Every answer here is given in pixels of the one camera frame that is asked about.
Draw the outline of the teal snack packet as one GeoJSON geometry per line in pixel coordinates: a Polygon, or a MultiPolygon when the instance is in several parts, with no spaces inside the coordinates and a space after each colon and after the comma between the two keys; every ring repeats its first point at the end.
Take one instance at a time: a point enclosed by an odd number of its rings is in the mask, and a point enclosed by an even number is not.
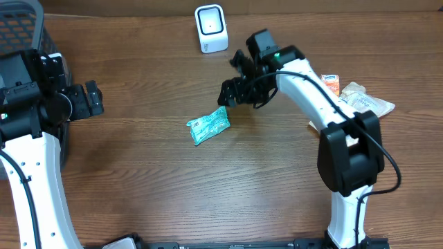
{"type": "Polygon", "coordinates": [[[195,142],[195,146],[200,145],[230,127],[228,113],[225,106],[219,107],[208,116],[190,120],[186,124],[190,128],[190,134],[195,142]]]}

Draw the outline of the orange snack packet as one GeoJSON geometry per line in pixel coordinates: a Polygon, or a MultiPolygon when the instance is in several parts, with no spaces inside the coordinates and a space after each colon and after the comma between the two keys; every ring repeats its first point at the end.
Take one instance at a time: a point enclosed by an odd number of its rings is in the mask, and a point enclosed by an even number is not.
{"type": "Polygon", "coordinates": [[[321,75],[323,83],[336,95],[340,95],[340,78],[338,75],[321,75]]]}

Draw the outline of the white pouch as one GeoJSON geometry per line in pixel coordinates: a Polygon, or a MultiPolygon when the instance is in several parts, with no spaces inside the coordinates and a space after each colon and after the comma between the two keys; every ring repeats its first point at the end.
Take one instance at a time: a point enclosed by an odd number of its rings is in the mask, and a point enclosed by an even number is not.
{"type": "Polygon", "coordinates": [[[387,115],[395,108],[391,102],[368,95],[366,88],[356,82],[350,82],[338,97],[358,112],[372,111],[378,118],[387,115]]]}

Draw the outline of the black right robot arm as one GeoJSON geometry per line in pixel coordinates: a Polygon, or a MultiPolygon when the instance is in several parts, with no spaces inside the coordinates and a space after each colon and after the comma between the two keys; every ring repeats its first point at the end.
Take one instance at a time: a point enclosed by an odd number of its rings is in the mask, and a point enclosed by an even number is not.
{"type": "Polygon", "coordinates": [[[339,99],[295,46],[280,48],[267,29],[252,34],[246,46],[251,55],[235,53],[230,65],[240,75],[223,82],[218,105],[259,109],[277,92],[289,96],[320,135],[317,168],[332,191],[331,221],[320,247],[386,247],[385,240],[371,239],[364,231],[368,194],[384,169],[378,117],[339,99]]]}

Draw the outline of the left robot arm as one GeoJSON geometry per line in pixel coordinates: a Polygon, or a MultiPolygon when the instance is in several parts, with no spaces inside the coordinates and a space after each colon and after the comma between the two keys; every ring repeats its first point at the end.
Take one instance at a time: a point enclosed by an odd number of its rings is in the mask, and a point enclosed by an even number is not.
{"type": "Polygon", "coordinates": [[[1,56],[1,163],[22,248],[81,248],[61,177],[60,130],[103,113],[94,81],[66,85],[63,57],[29,49],[1,56]]]}

